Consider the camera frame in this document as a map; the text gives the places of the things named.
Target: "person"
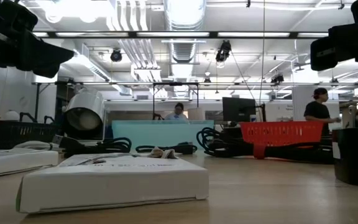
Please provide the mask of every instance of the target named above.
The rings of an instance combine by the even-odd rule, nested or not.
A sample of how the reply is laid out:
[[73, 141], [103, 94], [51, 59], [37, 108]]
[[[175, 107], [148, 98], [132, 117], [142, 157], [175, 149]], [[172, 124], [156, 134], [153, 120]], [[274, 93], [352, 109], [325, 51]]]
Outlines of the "person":
[[165, 117], [165, 120], [171, 120], [171, 121], [187, 121], [186, 115], [183, 114], [183, 110], [185, 107], [183, 106], [183, 103], [178, 103], [175, 106], [175, 110], [173, 113], [168, 114]]
[[326, 105], [328, 101], [328, 91], [325, 88], [315, 89], [313, 102], [306, 106], [304, 117], [307, 121], [321, 121], [324, 123], [322, 136], [329, 136], [328, 124], [341, 122], [340, 118], [332, 119]]

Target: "lamp shade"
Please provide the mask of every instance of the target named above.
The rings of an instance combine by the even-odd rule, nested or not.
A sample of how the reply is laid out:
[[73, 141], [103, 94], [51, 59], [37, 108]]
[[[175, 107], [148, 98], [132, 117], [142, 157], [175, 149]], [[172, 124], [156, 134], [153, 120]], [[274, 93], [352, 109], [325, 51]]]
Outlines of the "lamp shade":
[[82, 89], [69, 102], [63, 130], [72, 138], [92, 139], [103, 132], [104, 99], [96, 90]]

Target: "table surface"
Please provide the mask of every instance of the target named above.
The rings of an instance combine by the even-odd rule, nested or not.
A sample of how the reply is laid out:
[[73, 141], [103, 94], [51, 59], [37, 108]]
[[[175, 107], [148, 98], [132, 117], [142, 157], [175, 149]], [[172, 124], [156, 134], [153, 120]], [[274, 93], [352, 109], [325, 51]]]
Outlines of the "table surface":
[[0, 177], [0, 223], [358, 223], [358, 187], [336, 180], [333, 166], [182, 158], [209, 170], [209, 199], [26, 215], [15, 211], [21, 173]]

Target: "white box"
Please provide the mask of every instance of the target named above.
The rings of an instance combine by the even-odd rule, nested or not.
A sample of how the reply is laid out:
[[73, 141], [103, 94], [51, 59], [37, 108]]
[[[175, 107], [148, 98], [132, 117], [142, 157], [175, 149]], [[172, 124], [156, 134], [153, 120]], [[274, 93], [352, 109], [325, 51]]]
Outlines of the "white box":
[[0, 175], [13, 174], [43, 166], [58, 164], [59, 155], [55, 151], [34, 149], [0, 150]]
[[[92, 164], [93, 159], [104, 162]], [[16, 210], [40, 213], [202, 200], [208, 191], [208, 171], [181, 159], [77, 155], [24, 176]]]

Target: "woman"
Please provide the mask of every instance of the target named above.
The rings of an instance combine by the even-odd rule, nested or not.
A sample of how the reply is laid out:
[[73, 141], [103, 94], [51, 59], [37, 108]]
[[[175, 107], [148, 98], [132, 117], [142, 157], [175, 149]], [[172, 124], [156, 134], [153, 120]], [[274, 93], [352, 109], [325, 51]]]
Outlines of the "woman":
[[187, 121], [186, 115], [183, 114], [183, 110], [185, 107], [183, 106], [183, 103], [178, 103], [175, 106], [175, 110], [173, 113], [168, 114], [165, 117], [165, 120], [172, 120], [172, 121]]

